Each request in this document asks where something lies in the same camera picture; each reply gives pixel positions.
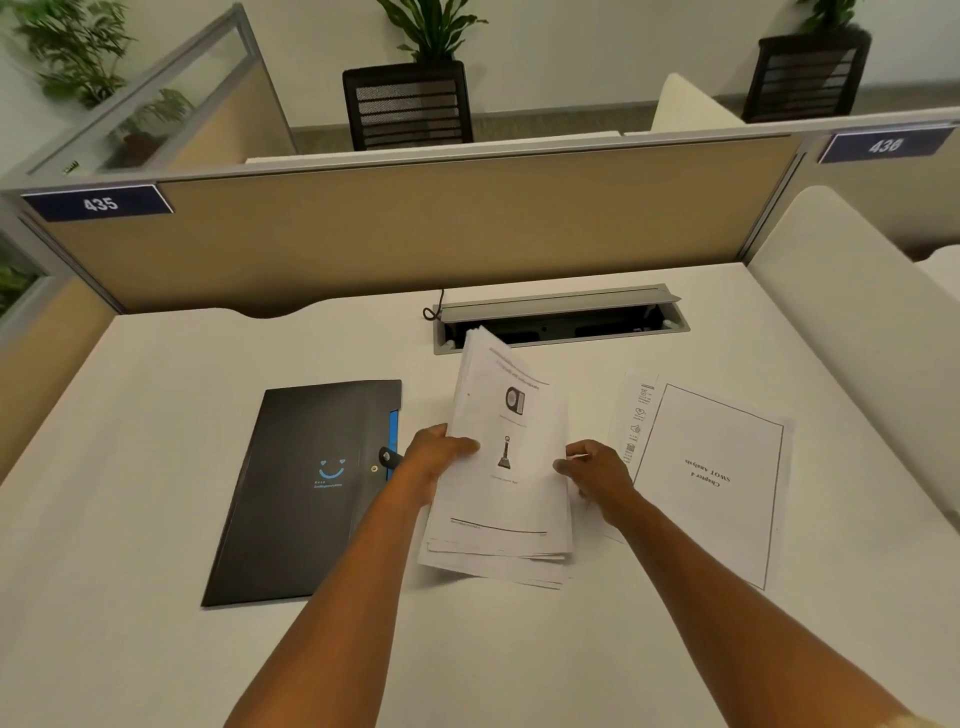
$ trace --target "left hand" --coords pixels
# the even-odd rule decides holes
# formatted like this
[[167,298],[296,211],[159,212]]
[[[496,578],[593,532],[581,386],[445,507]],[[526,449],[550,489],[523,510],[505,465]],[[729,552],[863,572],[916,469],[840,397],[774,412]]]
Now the left hand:
[[469,437],[447,437],[446,424],[427,427],[414,435],[391,482],[399,480],[408,485],[417,504],[427,505],[437,492],[437,478],[454,460],[473,455],[479,449],[480,443]]

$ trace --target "device illustration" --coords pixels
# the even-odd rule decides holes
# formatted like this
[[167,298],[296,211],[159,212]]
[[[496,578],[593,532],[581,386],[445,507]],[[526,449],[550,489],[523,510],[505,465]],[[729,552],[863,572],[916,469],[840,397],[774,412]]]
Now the device illustration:
[[511,412],[516,412],[518,415],[523,414],[523,401],[527,399],[520,390],[516,387],[510,387],[507,390],[507,409]]
[[507,457],[507,450],[510,447],[510,435],[505,435],[503,438],[503,457],[500,458],[500,462],[497,463],[501,468],[510,469],[510,460]]

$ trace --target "blue folder strip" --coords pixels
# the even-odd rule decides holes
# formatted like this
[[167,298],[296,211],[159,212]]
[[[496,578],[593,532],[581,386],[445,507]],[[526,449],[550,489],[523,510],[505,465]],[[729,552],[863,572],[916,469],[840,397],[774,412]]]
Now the blue folder strip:
[[[390,437],[388,438],[387,447],[396,452],[396,431],[400,422],[400,412],[399,410],[394,410],[390,413]],[[387,471],[387,480],[390,480],[391,475],[394,472],[392,470]]]

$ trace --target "cubicle number sign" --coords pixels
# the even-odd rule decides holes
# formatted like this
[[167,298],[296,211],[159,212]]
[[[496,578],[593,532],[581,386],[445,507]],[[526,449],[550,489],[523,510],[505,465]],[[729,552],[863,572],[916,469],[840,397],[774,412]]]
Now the cubicle number sign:
[[930,157],[947,141],[952,126],[891,129],[886,132],[836,134],[820,157],[821,164],[904,157]]
[[23,195],[23,199],[48,223],[169,215],[174,211],[155,184],[30,192]]

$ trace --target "paper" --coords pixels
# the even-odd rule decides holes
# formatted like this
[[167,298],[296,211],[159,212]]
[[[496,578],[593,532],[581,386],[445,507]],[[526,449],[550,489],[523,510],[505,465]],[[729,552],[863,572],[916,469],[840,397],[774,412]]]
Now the paper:
[[447,434],[480,442],[441,477],[420,547],[425,566],[560,588],[573,551],[566,399],[483,328],[467,335]]
[[[644,497],[738,576],[767,588],[786,502],[790,420],[666,377],[627,376],[609,436]],[[606,533],[623,542],[615,529]]]

